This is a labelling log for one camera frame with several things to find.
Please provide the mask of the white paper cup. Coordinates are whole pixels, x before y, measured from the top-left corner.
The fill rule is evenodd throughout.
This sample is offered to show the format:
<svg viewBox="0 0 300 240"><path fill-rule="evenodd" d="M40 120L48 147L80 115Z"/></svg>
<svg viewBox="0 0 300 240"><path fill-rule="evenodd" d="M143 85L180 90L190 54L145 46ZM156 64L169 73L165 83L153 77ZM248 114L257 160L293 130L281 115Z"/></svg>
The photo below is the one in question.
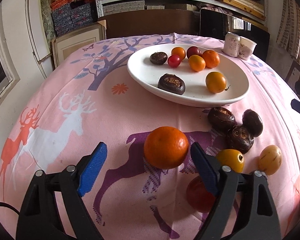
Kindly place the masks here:
<svg viewBox="0 0 300 240"><path fill-rule="evenodd" d="M238 57L243 60L249 60L254 52L256 45L256 42L241 36Z"/></svg>

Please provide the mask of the small orange fruit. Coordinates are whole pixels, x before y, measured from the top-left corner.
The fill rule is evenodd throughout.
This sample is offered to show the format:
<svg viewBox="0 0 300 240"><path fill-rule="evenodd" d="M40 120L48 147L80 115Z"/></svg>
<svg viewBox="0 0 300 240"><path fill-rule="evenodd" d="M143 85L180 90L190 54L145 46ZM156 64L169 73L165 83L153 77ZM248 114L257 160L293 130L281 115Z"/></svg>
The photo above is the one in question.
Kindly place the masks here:
<svg viewBox="0 0 300 240"><path fill-rule="evenodd" d="M201 72L206 67L205 60L199 55L192 55L189 58L190 68L195 72Z"/></svg>
<svg viewBox="0 0 300 240"><path fill-rule="evenodd" d="M178 55L180 59L183 60L186 57L186 51L184 48L175 47L171 50L171 55Z"/></svg>

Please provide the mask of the dark wooden chair right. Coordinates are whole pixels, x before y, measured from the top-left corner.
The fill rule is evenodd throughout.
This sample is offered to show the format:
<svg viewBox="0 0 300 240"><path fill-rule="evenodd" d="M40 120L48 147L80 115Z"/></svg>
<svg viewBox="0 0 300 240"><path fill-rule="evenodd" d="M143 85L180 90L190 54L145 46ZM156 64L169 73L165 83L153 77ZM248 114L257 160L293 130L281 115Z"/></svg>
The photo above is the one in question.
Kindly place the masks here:
<svg viewBox="0 0 300 240"><path fill-rule="evenodd" d="M300 64L293 60L288 74L285 78L285 82L292 90L295 90L295 83L300 81Z"/></svg>

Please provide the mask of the yellow-green round fruit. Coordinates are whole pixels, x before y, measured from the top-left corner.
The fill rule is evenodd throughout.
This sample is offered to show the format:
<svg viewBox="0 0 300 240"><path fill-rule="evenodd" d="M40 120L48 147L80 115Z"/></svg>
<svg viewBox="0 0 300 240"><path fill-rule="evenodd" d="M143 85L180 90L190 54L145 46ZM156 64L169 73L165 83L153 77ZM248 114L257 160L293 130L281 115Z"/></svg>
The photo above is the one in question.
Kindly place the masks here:
<svg viewBox="0 0 300 240"><path fill-rule="evenodd" d="M244 156L240 151L234 149L221 150L216 154L215 158L221 166L229 166L235 172L242 173Z"/></svg>

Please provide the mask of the pale yellow round fruit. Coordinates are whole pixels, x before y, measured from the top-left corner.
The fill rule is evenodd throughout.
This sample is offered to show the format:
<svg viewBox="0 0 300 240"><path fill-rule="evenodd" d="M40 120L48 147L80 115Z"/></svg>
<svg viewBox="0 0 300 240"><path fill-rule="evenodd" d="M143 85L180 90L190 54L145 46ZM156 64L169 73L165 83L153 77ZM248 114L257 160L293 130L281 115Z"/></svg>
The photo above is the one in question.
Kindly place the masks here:
<svg viewBox="0 0 300 240"><path fill-rule="evenodd" d="M283 154L276 145L269 145L264 148L258 159L258 169L266 175L273 175L282 164Z"/></svg>

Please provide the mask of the white door panel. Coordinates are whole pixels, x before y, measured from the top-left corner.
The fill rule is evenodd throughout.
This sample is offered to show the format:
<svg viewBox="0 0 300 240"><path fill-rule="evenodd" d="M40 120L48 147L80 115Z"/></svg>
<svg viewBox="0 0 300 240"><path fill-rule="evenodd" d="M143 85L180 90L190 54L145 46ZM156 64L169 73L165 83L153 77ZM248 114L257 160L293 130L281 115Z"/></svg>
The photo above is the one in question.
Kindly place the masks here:
<svg viewBox="0 0 300 240"><path fill-rule="evenodd" d="M32 55L46 79L53 72L53 61L44 31L40 0L25 0L25 17Z"/></svg>

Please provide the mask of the patterned curtain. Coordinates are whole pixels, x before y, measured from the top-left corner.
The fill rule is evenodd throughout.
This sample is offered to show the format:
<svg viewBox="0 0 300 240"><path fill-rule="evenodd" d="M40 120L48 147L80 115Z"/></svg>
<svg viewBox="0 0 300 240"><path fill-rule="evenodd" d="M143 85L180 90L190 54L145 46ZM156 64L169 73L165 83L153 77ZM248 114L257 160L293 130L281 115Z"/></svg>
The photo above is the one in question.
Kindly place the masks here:
<svg viewBox="0 0 300 240"><path fill-rule="evenodd" d="M292 58L300 56L300 7L295 0L283 0L282 16L277 44Z"/></svg>

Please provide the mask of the small orange fruit back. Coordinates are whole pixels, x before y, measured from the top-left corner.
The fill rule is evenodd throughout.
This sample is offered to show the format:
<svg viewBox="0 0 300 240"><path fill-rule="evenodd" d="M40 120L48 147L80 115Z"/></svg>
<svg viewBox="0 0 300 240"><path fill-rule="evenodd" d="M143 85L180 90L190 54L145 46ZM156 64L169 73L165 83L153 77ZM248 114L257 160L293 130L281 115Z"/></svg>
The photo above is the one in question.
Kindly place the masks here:
<svg viewBox="0 0 300 240"><path fill-rule="evenodd" d="M184 48L175 47L171 50L171 55L178 55L180 59L183 60L186 57L186 51Z"/></svg>

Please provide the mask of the yellow-orange round fruit front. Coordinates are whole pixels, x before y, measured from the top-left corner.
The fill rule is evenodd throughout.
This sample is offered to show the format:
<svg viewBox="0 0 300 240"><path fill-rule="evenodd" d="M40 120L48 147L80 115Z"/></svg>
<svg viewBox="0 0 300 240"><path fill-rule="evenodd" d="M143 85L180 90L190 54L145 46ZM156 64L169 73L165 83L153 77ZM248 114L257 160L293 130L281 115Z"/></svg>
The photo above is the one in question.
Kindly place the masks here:
<svg viewBox="0 0 300 240"><path fill-rule="evenodd" d="M218 94L226 89L226 79L220 72L210 72L205 79L207 89L213 93Z"/></svg>

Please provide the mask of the large orange tangerine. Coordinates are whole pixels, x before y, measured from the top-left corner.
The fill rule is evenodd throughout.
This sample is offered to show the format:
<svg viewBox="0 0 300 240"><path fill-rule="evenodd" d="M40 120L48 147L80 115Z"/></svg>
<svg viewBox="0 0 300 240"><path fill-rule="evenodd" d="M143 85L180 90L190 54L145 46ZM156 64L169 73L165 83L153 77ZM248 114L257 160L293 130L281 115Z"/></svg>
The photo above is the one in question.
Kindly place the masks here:
<svg viewBox="0 0 300 240"><path fill-rule="evenodd" d="M143 146L147 163L168 170L180 166L189 150L189 141L179 129L162 126L151 131Z"/></svg>

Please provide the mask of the dark wooden cabinet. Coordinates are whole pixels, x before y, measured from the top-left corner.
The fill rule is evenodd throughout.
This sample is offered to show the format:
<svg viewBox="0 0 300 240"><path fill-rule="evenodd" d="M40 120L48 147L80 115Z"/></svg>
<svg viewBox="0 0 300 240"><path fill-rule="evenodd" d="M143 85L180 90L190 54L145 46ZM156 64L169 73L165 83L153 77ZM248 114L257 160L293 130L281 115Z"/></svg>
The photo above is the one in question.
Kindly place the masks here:
<svg viewBox="0 0 300 240"><path fill-rule="evenodd" d="M199 12L178 9L155 9L121 12L103 16L107 38L154 34L198 35Z"/></svg>

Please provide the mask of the small dark water chestnut hidden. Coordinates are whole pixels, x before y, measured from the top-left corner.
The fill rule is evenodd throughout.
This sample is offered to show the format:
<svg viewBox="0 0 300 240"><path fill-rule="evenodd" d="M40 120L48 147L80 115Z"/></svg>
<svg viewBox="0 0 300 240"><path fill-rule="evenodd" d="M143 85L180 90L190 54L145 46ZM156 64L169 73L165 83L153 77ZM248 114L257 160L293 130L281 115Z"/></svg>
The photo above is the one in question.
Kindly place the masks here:
<svg viewBox="0 0 300 240"><path fill-rule="evenodd" d="M233 113L224 107L214 107L210 109L207 119L213 129L220 133L228 133L237 125Z"/></svg>

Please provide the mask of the red cherry tomato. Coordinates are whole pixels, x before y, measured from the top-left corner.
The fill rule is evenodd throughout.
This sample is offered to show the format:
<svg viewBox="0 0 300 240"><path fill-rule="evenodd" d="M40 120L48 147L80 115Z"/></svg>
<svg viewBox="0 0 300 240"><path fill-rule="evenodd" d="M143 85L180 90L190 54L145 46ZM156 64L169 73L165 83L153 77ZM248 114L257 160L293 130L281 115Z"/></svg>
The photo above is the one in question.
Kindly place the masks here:
<svg viewBox="0 0 300 240"><path fill-rule="evenodd" d="M177 68L180 65L181 61L182 59L179 55L171 55L168 58L167 63L171 68Z"/></svg>

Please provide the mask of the dark water chestnut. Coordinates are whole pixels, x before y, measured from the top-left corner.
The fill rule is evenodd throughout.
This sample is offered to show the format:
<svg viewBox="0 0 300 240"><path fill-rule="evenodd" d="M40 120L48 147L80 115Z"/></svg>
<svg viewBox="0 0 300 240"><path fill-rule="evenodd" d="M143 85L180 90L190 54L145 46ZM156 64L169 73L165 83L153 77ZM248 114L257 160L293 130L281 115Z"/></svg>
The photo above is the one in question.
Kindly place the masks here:
<svg viewBox="0 0 300 240"><path fill-rule="evenodd" d="M260 116L252 109L247 109L242 116L243 126L253 137L259 137L263 132L263 122Z"/></svg>
<svg viewBox="0 0 300 240"><path fill-rule="evenodd" d="M157 87L170 93L183 95L185 93L184 81L174 74L164 74L160 77Z"/></svg>
<svg viewBox="0 0 300 240"><path fill-rule="evenodd" d="M228 134L228 146L246 154L254 144L254 137L243 125L235 125Z"/></svg>
<svg viewBox="0 0 300 240"><path fill-rule="evenodd" d="M155 65L162 65L167 61L167 59L168 56L165 52L156 52L149 57L150 62Z"/></svg>

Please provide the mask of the dark red plum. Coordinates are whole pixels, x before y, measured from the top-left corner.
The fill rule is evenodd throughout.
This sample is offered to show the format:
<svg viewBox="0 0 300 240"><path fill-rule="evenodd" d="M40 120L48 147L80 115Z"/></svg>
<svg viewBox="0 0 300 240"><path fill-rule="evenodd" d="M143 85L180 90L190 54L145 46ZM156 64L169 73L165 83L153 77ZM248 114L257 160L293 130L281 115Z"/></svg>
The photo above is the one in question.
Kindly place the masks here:
<svg viewBox="0 0 300 240"><path fill-rule="evenodd" d="M205 188L200 176L197 176L188 184L186 189L186 200L196 211L209 213L215 199L215 196Z"/></svg>

